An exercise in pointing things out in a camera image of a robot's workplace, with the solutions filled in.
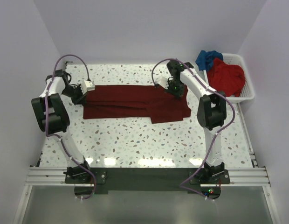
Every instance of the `gray floor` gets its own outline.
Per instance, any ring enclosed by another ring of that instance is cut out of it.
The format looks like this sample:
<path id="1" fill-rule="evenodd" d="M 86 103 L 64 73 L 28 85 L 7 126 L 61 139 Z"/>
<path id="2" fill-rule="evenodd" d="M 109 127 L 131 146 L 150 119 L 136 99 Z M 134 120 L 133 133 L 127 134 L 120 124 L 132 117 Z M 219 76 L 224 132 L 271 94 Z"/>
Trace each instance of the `gray floor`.
<path id="1" fill-rule="evenodd" d="M 261 187 L 225 187 L 216 203 L 186 192 L 113 191 L 80 202 L 73 187 L 34 187 L 25 224 L 271 224 Z"/>

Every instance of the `laundry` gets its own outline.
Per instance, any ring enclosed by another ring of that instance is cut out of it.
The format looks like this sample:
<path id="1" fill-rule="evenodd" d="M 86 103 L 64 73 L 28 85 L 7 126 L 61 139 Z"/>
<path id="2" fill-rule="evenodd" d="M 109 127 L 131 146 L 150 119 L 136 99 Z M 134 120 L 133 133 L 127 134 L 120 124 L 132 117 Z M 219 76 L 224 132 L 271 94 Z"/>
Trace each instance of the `laundry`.
<path id="1" fill-rule="evenodd" d="M 190 117 L 188 89 L 179 99 L 161 87 L 141 85 L 98 85 L 88 93 L 84 119 L 150 117 L 153 124 Z"/>
<path id="2" fill-rule="evenodd" d="M 202 50 L 198 55 L 195 63 L 198 65 L 199 70 L 209 71 L 213 67 L 213 60 L 219 58 L 223 61 L 223 55 L 215 50 L 206 52 Z"/>
<path id="3" fill-rule="evenodd" d="M 245 85 L 243 69 L 239 65 L 225 64 L 218 58 L 214 59 L 207 76 L 210 86 L 217 91 L 224 91 L 227 97 L 239 97 Z"/>

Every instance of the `black mounting base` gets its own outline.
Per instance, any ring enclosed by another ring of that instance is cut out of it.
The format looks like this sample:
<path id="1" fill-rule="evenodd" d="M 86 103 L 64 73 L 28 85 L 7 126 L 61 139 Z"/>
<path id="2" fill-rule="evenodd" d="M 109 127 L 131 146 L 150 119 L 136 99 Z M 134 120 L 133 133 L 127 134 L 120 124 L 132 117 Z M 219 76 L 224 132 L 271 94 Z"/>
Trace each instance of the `black mounting base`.
<path id="1" fill-rule="evenodd" d="M 131 191 L 185 191 L 179 185 L 193 174 L 196 168 L 91 168 L 96 177 L 96 194 L 108 194 L 110 190 L 131 190 Z M 201 184 L 229 184 L 228 171 L 225 170 L 210 180 L 193 178 L 184 186 L 205 192 Z M 66 177 L 65 183 L 80 184 L 79 180 Z M 75 187 L 76 195 L 90 194 L 90 186 Z"/>

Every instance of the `terrazzo surface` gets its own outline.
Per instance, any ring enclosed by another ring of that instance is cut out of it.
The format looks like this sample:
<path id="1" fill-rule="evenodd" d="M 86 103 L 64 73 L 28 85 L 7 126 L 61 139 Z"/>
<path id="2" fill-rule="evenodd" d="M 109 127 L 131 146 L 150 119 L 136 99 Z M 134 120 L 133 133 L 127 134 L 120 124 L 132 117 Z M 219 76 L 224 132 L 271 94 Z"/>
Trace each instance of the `terrazzo surface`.
<path id="1" fill-rule="evenodd" d="M 88 65 L 95 85 L 152 85 L 153 64 Z M 72 84 L 86 79 L 83 65 L 68 64 Z M 157 67 L 155 77 L 169 77 L 165 64 Z M 150 118 L 83 119 L 83 107 L 72 105 L 62 96 L 70 117 L 70 131 L 78 149 L 91 167 L 197 167 L 206 154 L 204 131 L 198 124 L 198 99 L 188 92 L 191 117 L 183 121 L 152 124 Z M 234 123 L 222 132 L 222 157 L 227 168 L 252 167 L 239 112 Z M 232 117 L 227 106 L 226 123 Z M 45 139 L 41 167 L 66 167 L 67 162 L 53 139 Z"/>

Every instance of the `plastic basket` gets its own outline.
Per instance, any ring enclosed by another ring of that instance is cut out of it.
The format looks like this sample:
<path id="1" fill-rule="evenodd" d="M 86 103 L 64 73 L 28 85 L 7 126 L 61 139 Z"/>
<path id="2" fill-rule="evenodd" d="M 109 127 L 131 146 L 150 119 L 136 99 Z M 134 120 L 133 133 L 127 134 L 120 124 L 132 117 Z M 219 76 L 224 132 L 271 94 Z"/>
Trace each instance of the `plastic basket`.
<path id="1" fill-rule="evenodd" d="M 239 55 L 233 55 L 233 54 L 222 54 L 223 55 L 223 61 L 226 64 L 236 64 L 239 65 L 243 71 L 244 71 L 244 76 L 245 76 L 245 85 L 242 89 L 242 93 L 239 97 L 227 97 L 232 103 L 239 103 L 244 100 L 250 100 L 255 97 L 255 92 L 251 83 L 251 79 L 248 73 L 248 70 L 246 68 L 246 65 L 244 63 L 244 60 L 241 56 Z M 204 70 L 204 75 L 205 75 L 205 80 L 206 83 L 209 84 L 208 77 L 206 74 L 206 70 Z"/>

